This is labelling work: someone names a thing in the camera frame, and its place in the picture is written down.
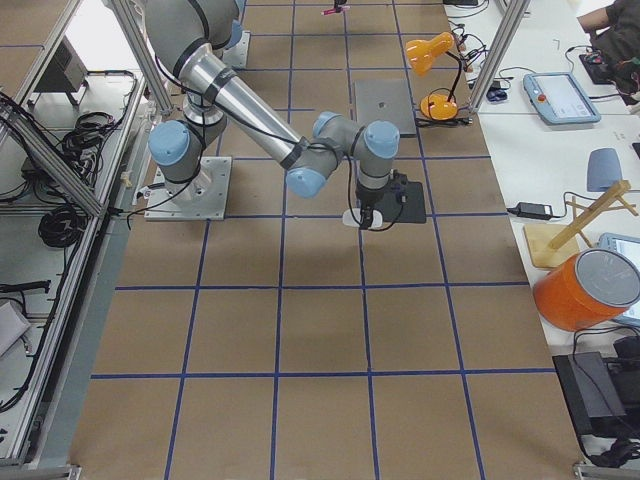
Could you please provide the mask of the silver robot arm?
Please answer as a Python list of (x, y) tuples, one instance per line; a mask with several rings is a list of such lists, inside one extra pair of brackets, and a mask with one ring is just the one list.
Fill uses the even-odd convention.
[(146, 32), (158, 60), (188, 92), (229, 116), (286, 172), (286, 185), (314, 197), (344, 159), (358, 163), (359, 207), (343, 215), (346, 225), (382, 232), (376, 205), (392, 179), (400, 134), (389, 121), (359, 125), (323, 112), (310, 139), (298, 134), (220, 58), (238, 22), (238, 1), (148, 1)]

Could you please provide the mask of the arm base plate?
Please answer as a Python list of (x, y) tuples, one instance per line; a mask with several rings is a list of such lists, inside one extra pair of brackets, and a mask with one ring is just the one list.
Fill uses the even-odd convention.
[(221, 221), (225, 217), (231, 178), (231, 157), (204, 156), (198, 176), (182, 191), (182, 186), (167, 183), (159, 167), (148, 201), (151, 208), (143, 212), (148, 221)]
[(235, 70), (247, 67), (251, 32), (243, 30), (237, 43), (223, 51), (222, 61)]

